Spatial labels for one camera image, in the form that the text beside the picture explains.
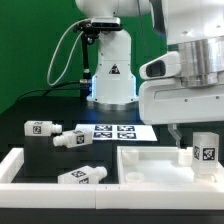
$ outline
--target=green wall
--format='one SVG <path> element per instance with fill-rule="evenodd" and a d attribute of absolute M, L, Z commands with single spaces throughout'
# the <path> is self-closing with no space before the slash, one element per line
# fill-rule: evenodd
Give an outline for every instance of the green wall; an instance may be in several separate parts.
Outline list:
<path fill-rule="evenodd" d="M 57 42 L 64 31 L 77 20 L 84 18 L 84 15 L 78 11 L 74 0 L 0 0 L 0 3 L 0 113 L 2 113 L 22 93 L 49 88 L 46 75 Z M 138 69 L 148 61 L 142 43 L 139 18 L 121 19 L 124 28 L 133 38 L 132 72 L 137 76 L 139 86 L 142 81 Z M 166 51 L 165 42 L 151 30 L 150 15 L 143 17 L 143 26 L 150 59 L 153 59 Z M 56 78 L 62 71 L 76 36 L 71 33 L 65 39 L 52 78 Z M 96 50 L 97 45 L 90 47 L 90 66 L 93 71 L 97 63 Z M 62 81 L 76 80 L 81 78 L 81 75 L 82 54 L 79 43 L 72 65 Z"/>

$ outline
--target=black surface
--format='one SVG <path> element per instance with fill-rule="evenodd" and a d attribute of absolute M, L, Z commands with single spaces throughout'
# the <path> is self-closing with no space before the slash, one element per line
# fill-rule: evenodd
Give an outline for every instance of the black surface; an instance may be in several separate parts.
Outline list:
<path fill-rule="evenodd" d="M 67 149 L 54 147 L 51 137 L 24 137 L 27 120 L 51 120 L 64 131 L 78 123 L 142 124 L 137 109 L 108 112 L 87 108 L 78 98 L 29 97 L 17 102 L 0 116 L 0 160 L 13 147 L 24 147 L 25 162 L 14 183 L 56 183 L 61 173 L 80 166 L 103 165 L 108 176 L 102 183 L 118 183 L 116 148 L 118 145 L 173 146 L 166 125 L 154 126 L 158 142 L 94 141 L 92 145 Z M 192 145 L 192 133 L 211 131 L 220 135 L 219 158 L 223 160 L 224 123 L 180 125 L 185 143 Z M 224 223 L 224 211 L 197 210 L 94 210 L 94 209 L 0 209 L 0 223 Z"/>

